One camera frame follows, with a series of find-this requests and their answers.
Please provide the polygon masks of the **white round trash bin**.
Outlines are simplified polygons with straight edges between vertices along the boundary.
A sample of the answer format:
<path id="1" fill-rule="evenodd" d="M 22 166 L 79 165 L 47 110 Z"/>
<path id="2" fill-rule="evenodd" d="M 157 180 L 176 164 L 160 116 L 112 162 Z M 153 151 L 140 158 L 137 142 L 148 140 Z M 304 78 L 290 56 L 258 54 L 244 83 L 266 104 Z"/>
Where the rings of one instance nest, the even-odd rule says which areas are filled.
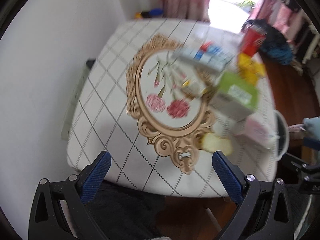
<path id="1" fill-rule="evenodd" d="M 274 152 L 275 161 L 280 161 L 287 153 L 290 143 L 289 127 L 283 115 L 276 109 L 273 110 L 277 124 L 277 150 Z"/>

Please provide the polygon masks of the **green paper box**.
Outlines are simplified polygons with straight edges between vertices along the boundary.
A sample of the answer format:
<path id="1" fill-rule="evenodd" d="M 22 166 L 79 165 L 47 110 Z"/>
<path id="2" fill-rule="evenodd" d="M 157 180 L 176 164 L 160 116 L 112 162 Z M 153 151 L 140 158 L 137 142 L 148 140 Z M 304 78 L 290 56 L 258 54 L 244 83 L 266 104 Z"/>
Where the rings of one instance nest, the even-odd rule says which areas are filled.
<path id="1" fill-rule="evenodd" d="M 241 121 L 258 108 L 258 89 L 238 74 L 224 72 L 209 105 L 234 121 Z"/>

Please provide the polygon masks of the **blue clothes pile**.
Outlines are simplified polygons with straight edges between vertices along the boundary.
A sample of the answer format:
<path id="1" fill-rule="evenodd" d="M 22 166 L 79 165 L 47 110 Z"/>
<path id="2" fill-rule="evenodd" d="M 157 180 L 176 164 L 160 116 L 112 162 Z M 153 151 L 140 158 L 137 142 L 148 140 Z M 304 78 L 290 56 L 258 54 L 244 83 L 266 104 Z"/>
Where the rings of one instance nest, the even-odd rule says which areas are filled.
<path id="1" fill-rule="evenodd" d="M 283 66 L 289 65 L 294 59 L 294 54 L 285 36 L 269 25 L 265 19 L 247 20 L 242 25 L 242 31 L 252 24 L 263 29 L 265 33 L 265 39 L 260 45 L 259 51 Z"/>

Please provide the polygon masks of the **light blue blanket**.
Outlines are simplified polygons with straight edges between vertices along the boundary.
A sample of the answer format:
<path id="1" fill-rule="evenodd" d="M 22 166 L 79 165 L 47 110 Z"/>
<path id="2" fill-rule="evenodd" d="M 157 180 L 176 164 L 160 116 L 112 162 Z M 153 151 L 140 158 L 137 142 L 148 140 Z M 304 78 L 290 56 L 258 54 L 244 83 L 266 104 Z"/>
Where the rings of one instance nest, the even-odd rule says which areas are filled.
<path id="1" fill-rule="evenodd" d="M 304 118 L 303 125 L 310 137 L 320 140 L 320 117 Z"/>

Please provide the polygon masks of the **white patterned tablecloth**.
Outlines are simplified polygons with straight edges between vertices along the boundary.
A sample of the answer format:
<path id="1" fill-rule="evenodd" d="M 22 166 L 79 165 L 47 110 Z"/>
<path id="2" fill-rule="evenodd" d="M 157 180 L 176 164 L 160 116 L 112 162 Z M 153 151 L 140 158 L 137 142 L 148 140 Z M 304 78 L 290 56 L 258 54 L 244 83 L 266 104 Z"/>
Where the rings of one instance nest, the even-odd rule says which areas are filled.
<path id="1" fill-rule="evenodd" d="M 106 180 L 135 190 L 176 197 L 224 197 L 210 153 L 196 144 L 214 132 L 233 145 L 230 161 L 262 181 L 276 176 L 273 153 L 231 133 L 233 120 L 172 83 L 171 58 L 181 45 L 213 41 L 236 53 L 241 36 L 208 24 L 156 18 L 121 24 L 97 58 L 78 98 L 67 146 L 77 170 L 103 150 L 112 164 Z"/>

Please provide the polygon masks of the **small white medicine box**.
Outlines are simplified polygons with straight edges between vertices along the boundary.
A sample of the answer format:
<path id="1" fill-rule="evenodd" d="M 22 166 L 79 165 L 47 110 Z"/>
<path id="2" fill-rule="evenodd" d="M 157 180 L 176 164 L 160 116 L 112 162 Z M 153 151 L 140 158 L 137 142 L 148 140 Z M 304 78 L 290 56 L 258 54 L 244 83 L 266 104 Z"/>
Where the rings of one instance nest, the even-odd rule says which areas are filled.
<path id="1" fill-rule="evenodd" d="M 207 86 L 202 81 L 186 78 L 181 85 L 181 91 L 193 98 L 200 98 L 207 93 Z"/>

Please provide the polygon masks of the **yellow snack bag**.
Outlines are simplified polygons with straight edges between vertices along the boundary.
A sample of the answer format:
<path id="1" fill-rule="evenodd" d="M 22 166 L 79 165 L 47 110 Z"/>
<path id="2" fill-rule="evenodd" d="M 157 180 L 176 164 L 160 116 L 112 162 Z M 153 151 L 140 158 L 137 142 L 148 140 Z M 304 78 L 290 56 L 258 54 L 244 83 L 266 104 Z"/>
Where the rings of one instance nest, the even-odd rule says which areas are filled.
<path id="1" fill-rule="evenodd" d="M 238 54 L 238 72 L 242 79 L 256 86 L 266 76 L 265 66 L 244 53 Z"/>

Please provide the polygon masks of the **red soda can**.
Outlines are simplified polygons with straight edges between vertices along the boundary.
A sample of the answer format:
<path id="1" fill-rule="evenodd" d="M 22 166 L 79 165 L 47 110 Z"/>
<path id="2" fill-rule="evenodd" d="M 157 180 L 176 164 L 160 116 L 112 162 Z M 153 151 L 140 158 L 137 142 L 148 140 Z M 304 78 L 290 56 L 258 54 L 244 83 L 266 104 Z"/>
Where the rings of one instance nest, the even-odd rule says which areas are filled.
<path id="1" fill-rule="evenodd" d="M 240 44 L 240 53 L 253 57 L 266 38 L 266 31 L 261 26 L 252 23 L 246 28 L 246 33 Z"/>

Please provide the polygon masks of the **pink toothpaste box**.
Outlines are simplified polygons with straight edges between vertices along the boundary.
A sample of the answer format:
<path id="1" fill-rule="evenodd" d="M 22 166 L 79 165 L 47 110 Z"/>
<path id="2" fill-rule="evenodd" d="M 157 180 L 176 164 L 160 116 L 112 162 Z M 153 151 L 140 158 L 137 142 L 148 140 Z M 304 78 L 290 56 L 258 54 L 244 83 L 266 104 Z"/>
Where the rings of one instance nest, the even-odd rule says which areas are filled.
<path id="1" fill-rule="evenodd" d="M 233 128 L 233 134 L 267 150 L 271 150 L 279 138 L 268 124 L 253 115 L 237 122 Z"/>

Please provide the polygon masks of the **blue white milk carton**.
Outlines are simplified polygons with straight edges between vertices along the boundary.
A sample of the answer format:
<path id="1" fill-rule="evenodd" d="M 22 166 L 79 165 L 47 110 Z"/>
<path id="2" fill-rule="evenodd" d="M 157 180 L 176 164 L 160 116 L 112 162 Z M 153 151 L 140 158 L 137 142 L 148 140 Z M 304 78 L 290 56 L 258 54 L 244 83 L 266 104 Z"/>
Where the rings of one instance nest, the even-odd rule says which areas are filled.
<path id="1" fill-rule="evenodd" d="M 210 74 L 217 75 L 231 65 L 234 55 L 213 42 L 207 42 L 199 49 L 177 48 L 174 50 L 172 57 L 199 67 Z"/>

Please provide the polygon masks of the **yellow lemon peel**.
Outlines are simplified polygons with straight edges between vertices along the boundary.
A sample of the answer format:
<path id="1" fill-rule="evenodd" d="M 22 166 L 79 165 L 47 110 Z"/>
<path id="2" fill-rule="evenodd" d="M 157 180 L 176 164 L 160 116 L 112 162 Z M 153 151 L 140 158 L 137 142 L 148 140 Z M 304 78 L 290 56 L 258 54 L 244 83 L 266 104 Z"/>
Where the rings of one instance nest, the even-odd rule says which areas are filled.
<path id="1" fill-rule="evenodd" d="M 221 151 L 224 155 L 233 153 L 233 146 L 229 139 L 217 136 L 215 133 L 206 133 L 200 140 L 201 149 L 206 152 L 214 153 Z"/>

